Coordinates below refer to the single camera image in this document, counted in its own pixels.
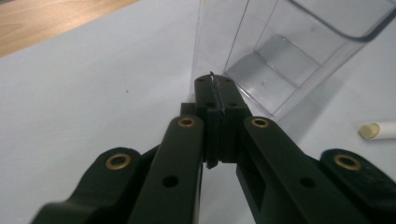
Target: white plastic peg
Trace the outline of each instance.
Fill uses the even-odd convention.
[[[365,139],[396,138],[396,122],[377,122],[365,124],[359,129]]]

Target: screw hole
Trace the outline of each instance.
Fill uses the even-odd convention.
[[[359,169],[361,168],[361,163],[349,155],[345,155],[345,154],[335,155],[334,161],[337,165],[347,170],[359,171]]]
[[[169,175],[163,179],[163,185],[167,188],[172,188],[178,184],[178,179],[174,175]]]
[[[109,170],[120,170],[131,163],[131,157],[125,153],[118,153],[109,157],[106,161],[106,167]]]
[[[315,181],[308,177],[301,178],[300,184],[308,189],[313,189],[316,185]]]

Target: transparent plastic box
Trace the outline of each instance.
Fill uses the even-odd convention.
[[[390,0],[201,0],[191,76],[232,78],[281,119],[396,16]]]

